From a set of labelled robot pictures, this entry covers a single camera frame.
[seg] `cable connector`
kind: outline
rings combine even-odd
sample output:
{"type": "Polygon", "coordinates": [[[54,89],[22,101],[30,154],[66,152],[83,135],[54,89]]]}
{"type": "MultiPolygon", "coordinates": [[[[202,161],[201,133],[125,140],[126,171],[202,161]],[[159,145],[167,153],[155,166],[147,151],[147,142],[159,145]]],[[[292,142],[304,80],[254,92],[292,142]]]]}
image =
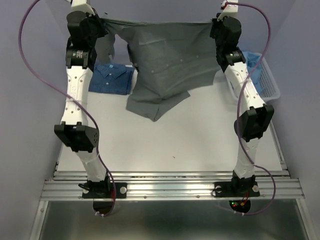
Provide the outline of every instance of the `cable connector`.
{"type": "Polygon", "coordinates": [[[72,11],[80,11],[85,14],[95,15],[94,9],[87,3],[87,0],[71,0],[71,10],[72,11]]]}
{"type": "Polygon", "coordinates": [[[227,6],[227,0],[221,2],[221,10],[225,9],[227,6]]]}

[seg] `screw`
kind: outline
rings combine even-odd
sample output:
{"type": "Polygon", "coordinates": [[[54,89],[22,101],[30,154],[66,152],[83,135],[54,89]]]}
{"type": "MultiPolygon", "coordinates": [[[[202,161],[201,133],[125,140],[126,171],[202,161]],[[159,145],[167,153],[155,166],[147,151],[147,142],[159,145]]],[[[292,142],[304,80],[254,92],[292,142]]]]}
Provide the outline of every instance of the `screw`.
{"type": "Polygon", "coordinates": [[[218,185],[218,186],[215,187],[215,191],[219,194],[219,193],[221,193],[222,191],[221,191],[221,190],[218,190],[218,189],[221,189],[221,186],[218,185]]]}
{"type": "Polygon", "coordinates": [[[125,194],[126,192],[127,192],[126,187],[125,187],[125,186],[122,186],[122,187],[120,188],[120,193],[121,193],[121,194],[125,194]]]}
{"type": "Polygon", "coordinates": [[[252,187],[252,190],[253,190],[255,193],[257,193],[257,192],[259,192],[259,187],[258,187],[257,185],[254,185],[254,186],[252,187]]]}

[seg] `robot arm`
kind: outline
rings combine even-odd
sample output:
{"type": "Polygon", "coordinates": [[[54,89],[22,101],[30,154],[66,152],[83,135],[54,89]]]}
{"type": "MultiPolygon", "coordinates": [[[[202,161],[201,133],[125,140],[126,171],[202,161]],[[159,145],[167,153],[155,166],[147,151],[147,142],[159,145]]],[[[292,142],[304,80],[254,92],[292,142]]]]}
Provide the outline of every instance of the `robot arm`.
{"type": "Polygon", "coordinates": [[[70,37],[66,47],[67,94],[61,124],[54,126],[59,139],[80,158],[87,172],[87,188],[94,192],[110,191],[106,169],[99,160],[99,130],[88,126],[86,113],[89,83],[97,58],[95,44],[107,34],[96,11],[86,0],[73,0],[67,15],[70,37]]]}
{"type": "MultiPolygon", "coordinates": [[[[213,19],[210,36],[215,39],[216,58],[222,71],[232,83],[236,95],[240,95],[242,86],[247,79],[248,70],[246,60],[241,50],[237,47],[241,35],[241,24],[236,19],[238,6],[226,5],[222,2],[222,13],[213,19]]],[[[241,142],[250,156],[255,161],[257,146],[263,133],[267,130],[274,108],[259,96],[252,80],[247,79],[240,105],[240,136],[241,142]]],[[[251,197],[260,195],[255,181],[254,165],[244,153],[240,143],[238,148],[237,163],[233,171],[231,182],[216,182],[219,191],[216,197],[242,197],[249,193],[251,197]]]]}

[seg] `folded blue shirt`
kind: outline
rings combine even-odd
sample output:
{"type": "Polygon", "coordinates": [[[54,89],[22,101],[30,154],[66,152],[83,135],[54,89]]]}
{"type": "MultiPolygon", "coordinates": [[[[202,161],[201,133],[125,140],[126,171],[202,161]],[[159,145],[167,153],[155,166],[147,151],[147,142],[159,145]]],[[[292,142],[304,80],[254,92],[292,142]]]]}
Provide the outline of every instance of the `folded blue shirt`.
{"type": "MultiPolygon", "coordinates": [[[[245,57],[245,63],[247,65],[248,73],[250,73],[250,71],[254,68],[254,66],[259,61],[260,56],[250,51],[243,51],[242,53],[245,57]]],[[[260,84],[261,73],[262,73],[262,66],[260,64],[251,75],[251,80],[258,94],[262,93],[262,91],[264,90],[260,84]]]]}
{"type": "Polygon", "coordinates": [[[133,67],[126,67],[122,64],[96,64],[89,91],[105,94],[130,94],[133,74],[133,67]]]}

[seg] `white enclosure wall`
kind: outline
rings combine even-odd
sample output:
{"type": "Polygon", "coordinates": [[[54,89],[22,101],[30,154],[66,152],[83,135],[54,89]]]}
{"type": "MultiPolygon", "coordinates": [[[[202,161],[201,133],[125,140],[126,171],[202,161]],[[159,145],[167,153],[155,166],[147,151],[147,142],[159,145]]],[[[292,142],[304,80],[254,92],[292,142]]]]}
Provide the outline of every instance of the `white enclosure wall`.
{"type": "Polygon", "coordinates": [[[320,1],[296,0],[268,53],[281,91],[274,103],[282,151],[294,178],[299,178],[320,230],[320,1]]]}
{"type": "MultiPolygon", "coordinates": [[[[69,36],[66,16],[71,11],[70,4],[63,0],[46,0],[56,22],[69,36]]],[[[295,0],[242,0],[254,4],[270,16],[273,36],[289,13],[295,0]]],[[[108,13],[110,18],[161,21],[161,22],[196,22],[210,21],[220,11],[221,0],[91,0],[91,6],[100,16],[108,13]]],[[[267,25],[260,13],[241,7],[238,19],[242,24],[240,47],[243,50],[261,52],[267,39],[267,25]]],[[[126,43],[117,38],[115,59],[117,63],[128,64],[126,43]]]]}
{"type": "MultiPolygon", "coordinates": [[[[54,134],[65,98],[25,67],[18,30],[33,0],[0,3],[0,239],[29,239],[45,179],[60,143],[54,134]]],[[[26,21],[23,46],[31,65],[66,89],[65,39],[45,1],[26,21]]]]}

